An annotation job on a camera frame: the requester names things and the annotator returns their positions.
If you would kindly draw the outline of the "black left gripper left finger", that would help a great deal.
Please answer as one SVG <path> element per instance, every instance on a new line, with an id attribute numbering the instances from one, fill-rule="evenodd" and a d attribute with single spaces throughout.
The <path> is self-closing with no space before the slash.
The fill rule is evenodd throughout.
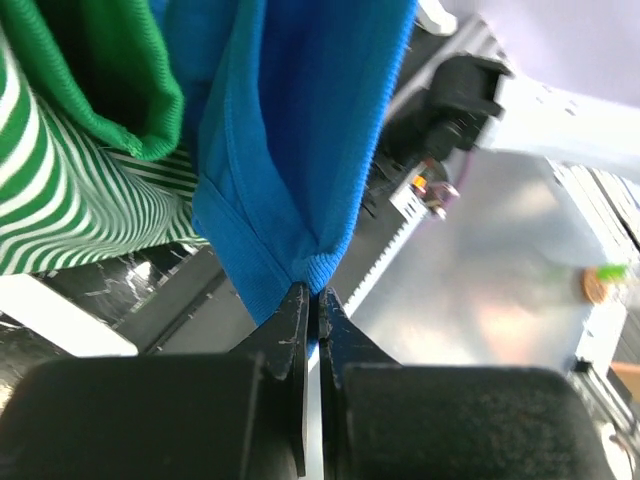
<path id="1" fill-rule="evenodd" d="M 27 373 L 1 416 L 5 479 L 298 479 L 310 295 L 293 285 L 226 353 L 73 358 Z"/>

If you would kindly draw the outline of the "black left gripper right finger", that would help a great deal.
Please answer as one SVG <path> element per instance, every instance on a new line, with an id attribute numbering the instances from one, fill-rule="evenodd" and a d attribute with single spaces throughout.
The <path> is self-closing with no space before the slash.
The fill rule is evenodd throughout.
<path id="1" fill-rule="evenodd" d="M 609 479 L 583 402 L 554 371 L 403 365 L 319 298 L 328 479 Z"/>

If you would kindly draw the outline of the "blue tank top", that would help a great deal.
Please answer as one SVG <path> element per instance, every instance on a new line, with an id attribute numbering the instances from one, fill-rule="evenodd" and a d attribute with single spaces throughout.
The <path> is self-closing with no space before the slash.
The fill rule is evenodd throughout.
<path id="1" fill-rule="evenodd" d="M 355 228 L 412 1 L 154 1 L 185 97 L 193 225 L 256 323 L 329 282 Z"/>

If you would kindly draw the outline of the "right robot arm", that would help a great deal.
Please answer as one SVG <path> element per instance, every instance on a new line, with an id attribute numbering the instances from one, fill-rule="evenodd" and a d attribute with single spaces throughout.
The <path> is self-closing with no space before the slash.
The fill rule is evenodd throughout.
<path id="1" fill-rule="evenodd" d="M 639 111 L 513 72 L 475 15 L 396 94 L 379 148 L 407 167 L 478 148 L 637 181 Z"/>

